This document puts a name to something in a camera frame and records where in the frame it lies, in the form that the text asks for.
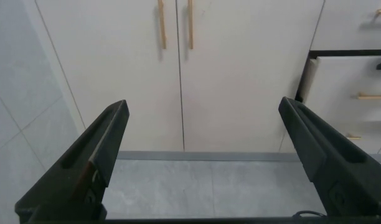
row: drawer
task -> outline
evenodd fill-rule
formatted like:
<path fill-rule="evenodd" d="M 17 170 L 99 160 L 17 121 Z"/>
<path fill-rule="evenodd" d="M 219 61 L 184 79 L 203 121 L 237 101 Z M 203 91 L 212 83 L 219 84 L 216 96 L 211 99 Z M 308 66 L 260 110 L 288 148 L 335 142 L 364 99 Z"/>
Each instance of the drawer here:
<path fill-rule="evenodd" d="M 381 49 L 381 0 L 326 0 L 311 50 Z"/>
<path fill-rule="evenodd" d="M 362 123 L 334 123 L 333 128 L 350 139 L 356 146 L 368 154 L 376 154 L 381 149 L 381 121 Z M 280 152 L 296 152 L 293 143 L 286 132 Z"/>
<path fill-rule="evenodd" d="M 304 104 L 325 121 L 381 121 L 381 56 L 318 57 L 301 85 Z"/>

